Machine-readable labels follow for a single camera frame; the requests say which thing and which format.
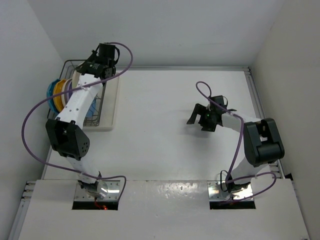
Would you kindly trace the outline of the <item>beige green leaf plate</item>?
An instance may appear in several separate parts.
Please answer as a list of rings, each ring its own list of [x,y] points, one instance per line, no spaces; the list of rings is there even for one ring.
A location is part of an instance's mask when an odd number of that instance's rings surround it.
[[[78,66],[74,69],[73,74],[72,74],[72,81],[71,81],[71,83],[72,83],[72,89],[75,89],[75,88],[78,86],[79,78],[80,78],[80,76],[81,76],[81,73],[77,71],[77,69],[78,69],[79,66],[80,66],[80,65],[78,65]]]

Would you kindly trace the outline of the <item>blue plate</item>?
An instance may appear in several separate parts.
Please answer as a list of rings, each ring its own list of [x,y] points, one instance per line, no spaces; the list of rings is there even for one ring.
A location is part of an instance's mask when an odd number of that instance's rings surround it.
[[[92,101],[92,103],[91,103],[91,105],[90,105],[90,107],[89,107],[89,109],[87,111],[86,117],[87,118],[93,117],[95,112],[96,112],[96,99],[94,99]]]

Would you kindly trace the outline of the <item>yellow polka dot plate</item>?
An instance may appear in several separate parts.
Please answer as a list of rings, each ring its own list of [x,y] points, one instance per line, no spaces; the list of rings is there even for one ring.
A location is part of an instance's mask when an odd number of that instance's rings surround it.
[[[66,81],[67,81],[66,79],[61,79],[56,83],[56,85],[54,86],[54,89],[53,89],[54,95],[63,92],[63,86],[66,83]],[[60,113],[64,108],[62,96],[63,95],[59,95],[59,96],[56,96],[53,98],[53,102],[54,102],[54,105],[55,105],[58,113]]]

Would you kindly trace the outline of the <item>teal polka dot plate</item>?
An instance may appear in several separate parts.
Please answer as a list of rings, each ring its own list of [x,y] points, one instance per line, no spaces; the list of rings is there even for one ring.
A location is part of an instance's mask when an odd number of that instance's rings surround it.
[[[54,94],[53,94],[54,87],[55,87],[55,85],[57,84],[57,82],[58,82],[59,80],[60,80],[60,79],[56,79],[56,80],[52,81],[52,82],[49,84],[49,86],[48,86],[48,88],[47,88],[47,91],[46,91],[46,97],[47,97],[47,98],[49,98],[49,97],[51,97],[51,96],[54,95]],[[51,111],[53,111],[53,112],[56,113],[56,114],[59,114],[59,113],[58,113],[58,110],[57,110],[56,107],[55,107],[53,98],[49,99],[49,100],[47,101],[47,103],[48,103],[49,108],[50,108]]]

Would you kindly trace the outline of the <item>purple plate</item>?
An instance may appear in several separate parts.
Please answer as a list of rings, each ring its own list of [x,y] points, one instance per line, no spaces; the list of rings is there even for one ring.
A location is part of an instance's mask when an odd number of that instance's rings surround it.
[[[69,79],[68,82],[67,82],[67,85],[66,85],[66,90],[67,91],[70,91],[72,89],[72,79]],[[69,99],[72,95],[72,92],[68,92],[66,94],[67,98]]]

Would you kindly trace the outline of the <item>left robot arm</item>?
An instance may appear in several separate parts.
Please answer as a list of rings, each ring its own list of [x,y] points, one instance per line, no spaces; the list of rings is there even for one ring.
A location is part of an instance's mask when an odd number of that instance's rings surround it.
[[[83,132],[84,120],[96,95],[105,85],[103,80],[115,75],[118,62],[115,45],[101,43],[91,56],[79,65],[77,90],[74,91],[63,110],[55,119],[49,119],[45,128],[53,150],[64,157],[79,172],[79,183],[83,189],[97,190],[101,176],[91,160],[86,157],[90,140]]]

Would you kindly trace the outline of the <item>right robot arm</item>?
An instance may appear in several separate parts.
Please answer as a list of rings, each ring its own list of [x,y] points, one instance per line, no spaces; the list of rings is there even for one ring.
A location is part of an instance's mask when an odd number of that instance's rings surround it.
[[[200,116],[202,131],[214,132],[221,126],[239,133],[235,156],[222,187],[231,193],[246,188],[264,167],[282,159],[285,148],[274,119],[248,117],[227,106],[222,95],[211,96],[207,106],[194,106],[187,124],[193,125]]]

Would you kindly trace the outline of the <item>cream drip tray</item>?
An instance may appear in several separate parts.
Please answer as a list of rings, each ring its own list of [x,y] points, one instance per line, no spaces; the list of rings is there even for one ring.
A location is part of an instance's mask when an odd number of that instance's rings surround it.
[[[68,122],[75,120],[85,132],[111,131],[116,121],[120,78],[109,79],[104,85],[92,75],[80,76],[72,97],[65,106]],[[86,114],[96,99],[93,117]]]

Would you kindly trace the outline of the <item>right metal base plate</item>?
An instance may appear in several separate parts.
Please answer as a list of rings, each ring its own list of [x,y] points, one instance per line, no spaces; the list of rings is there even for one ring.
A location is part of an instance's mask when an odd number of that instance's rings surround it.
[[[253,201],[253,190],[251,184],[238,190],[228,192],[225,181],[214,180],[207,182],[208,197],[211,202],[224,201]]]

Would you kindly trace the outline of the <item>metal base plate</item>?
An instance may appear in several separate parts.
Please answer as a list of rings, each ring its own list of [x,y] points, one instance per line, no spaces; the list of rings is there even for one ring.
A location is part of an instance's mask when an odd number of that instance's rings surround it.
[[[208,197],[211,202],[224,201],[253,201],[253,190],[251,184],[238,190],[228,192],[225,181],[214,180],[207,182]]]
[[[115,202],[120,196],[119,180],[101,180],[88,184],[79,182],[75,189],[74,200],[76,202]]]

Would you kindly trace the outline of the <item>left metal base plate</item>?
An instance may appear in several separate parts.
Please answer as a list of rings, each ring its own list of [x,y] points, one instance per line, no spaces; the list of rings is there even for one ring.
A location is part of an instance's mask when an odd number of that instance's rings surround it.
[[[79,182],[75,189],[74,200],[76,202],[115,202],[120,196],[119,180],[101,180],[88,184]]]

